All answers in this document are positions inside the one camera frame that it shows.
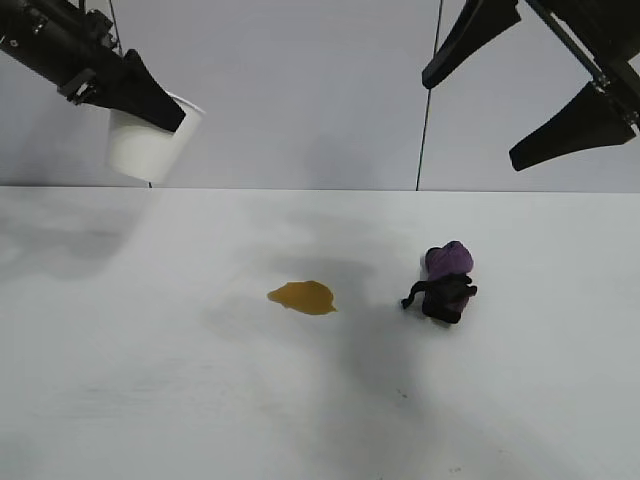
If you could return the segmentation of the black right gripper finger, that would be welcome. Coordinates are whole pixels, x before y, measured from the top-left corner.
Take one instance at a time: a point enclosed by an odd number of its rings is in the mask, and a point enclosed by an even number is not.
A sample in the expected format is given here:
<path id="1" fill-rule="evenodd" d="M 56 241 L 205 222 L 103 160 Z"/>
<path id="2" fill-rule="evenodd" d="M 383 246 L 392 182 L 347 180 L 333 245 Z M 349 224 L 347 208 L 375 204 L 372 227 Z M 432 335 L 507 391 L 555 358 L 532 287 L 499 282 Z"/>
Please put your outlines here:
<path id="1" fill-rule="evenodd" d="M 469 56 L 521 21 L 516 0 L 467 0 L 448 36 L 422 71 L 433 89 Z"/>
<path id="2" fill-rule="evenodd" d="M 522 171 L 563 155 L 624 145 L 636 137 L 639 89 L 622 81 L 603 88 L 587 83 L 544 125 L 509 151 L 511 164 Z"/>

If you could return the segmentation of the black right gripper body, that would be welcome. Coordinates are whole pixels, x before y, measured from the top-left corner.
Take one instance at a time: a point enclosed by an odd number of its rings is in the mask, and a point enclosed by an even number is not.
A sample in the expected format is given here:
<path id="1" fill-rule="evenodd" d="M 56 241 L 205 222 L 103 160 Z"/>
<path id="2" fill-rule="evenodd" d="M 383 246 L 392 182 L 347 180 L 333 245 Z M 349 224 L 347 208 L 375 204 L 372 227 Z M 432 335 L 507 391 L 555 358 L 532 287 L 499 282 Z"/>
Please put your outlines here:
<path id="1" fill-rule="evenodd" d="M 639 89 L 639 74 L 630 65 L 639 54 L 637 1 L 531 1 L 529 6 L 590 74 L 587 83 L 606 88 L 622 81 Z"/>

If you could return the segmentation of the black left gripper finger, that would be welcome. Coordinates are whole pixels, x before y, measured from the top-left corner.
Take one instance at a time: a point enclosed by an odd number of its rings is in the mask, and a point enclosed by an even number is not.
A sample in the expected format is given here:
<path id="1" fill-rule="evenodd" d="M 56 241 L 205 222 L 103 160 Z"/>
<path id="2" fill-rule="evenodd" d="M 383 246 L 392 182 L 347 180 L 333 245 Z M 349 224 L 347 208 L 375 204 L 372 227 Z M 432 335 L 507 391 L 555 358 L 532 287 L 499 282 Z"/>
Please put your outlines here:
<path id="1" fill-rule="evenodd" d="M 186 113 L 156 82 L 135 49 L 112 55 L 98 73 L 98 105 L 175 133 Z"/>

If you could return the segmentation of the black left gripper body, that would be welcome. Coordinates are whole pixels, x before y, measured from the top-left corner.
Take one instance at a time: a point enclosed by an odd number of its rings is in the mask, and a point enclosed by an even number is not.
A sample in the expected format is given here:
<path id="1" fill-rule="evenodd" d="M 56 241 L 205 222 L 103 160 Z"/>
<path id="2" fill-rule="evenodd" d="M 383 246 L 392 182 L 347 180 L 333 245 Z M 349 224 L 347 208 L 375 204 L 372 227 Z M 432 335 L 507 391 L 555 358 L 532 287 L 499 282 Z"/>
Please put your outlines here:
<path id="1" fill-rule="evenodd" d="M 1 50 L 67 101 L 95 106 L 98 73 L 112 55 L 122 56 L 115 22 L 84 1 L 3 1 Z"/>

